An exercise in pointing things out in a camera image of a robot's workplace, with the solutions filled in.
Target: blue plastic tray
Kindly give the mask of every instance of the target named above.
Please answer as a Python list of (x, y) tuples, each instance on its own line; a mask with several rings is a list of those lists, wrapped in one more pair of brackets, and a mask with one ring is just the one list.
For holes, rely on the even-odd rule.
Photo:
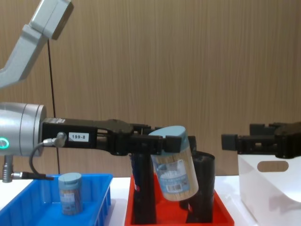
[(83, 174), (83, 211), (62, 214), (58, 189), (53, 181), (35, 180), (0, 211), (1, 226), (103, 226), (111, 204), (110, 174)]

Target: green indicator light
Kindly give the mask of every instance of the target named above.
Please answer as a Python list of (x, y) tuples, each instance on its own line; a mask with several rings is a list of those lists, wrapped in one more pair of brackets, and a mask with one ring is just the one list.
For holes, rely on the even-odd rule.
[(6, 149), (9, 147), (9, 141), (5, 137), (0, 137), (0, 149)]

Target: red plastic tray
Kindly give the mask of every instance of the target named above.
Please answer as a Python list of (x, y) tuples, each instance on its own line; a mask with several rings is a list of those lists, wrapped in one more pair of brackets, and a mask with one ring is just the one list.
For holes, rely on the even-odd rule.
[(185, 221), (188, 215), (188, 211), (181, 209), (179, 202), (171, 202), (166, 200), (161, 192), (157, 177), (155, 176), (154, 178), (157, 224), (133, 224), (134, 179), (132, 176), (127, 202), (127, 215), (125, 220), (125, 226), (234, 226), (234, 221), (231, 215), (228, 213), (226, 207), (224, 206), (216, 192), (214, 192), (213, 223), (186, 224)]

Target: blue cap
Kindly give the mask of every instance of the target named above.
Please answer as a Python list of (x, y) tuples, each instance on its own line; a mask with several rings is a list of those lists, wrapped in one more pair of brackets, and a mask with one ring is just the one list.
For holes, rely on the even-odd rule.
[(73, 190), (81, 187), (80, 173), (65, 173), (58, 178), (58, 187), (61, 190)]
[(189, 140), (184, 126), (169, 126), (162, 129), (155, 130), (149, 134), (150, 136), (178, 136), (182, 138), (181, 151), (189, 146)]

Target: black cylindrical holder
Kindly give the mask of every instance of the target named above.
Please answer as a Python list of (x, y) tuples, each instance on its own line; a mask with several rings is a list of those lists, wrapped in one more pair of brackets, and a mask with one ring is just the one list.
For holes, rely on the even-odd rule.
[(195, 152), (192, 159), (198, 179), (198, 192), (180, 203), (180, 206), (189, 210), (186, 223), (211, 223), (213, 220), (215, 157), (205, 152)]
[(156, 205), (151, 156), (147, 154), (132, 154), (131, 163), (135, 181), (133, 207), (135, 224), (155, 224)]

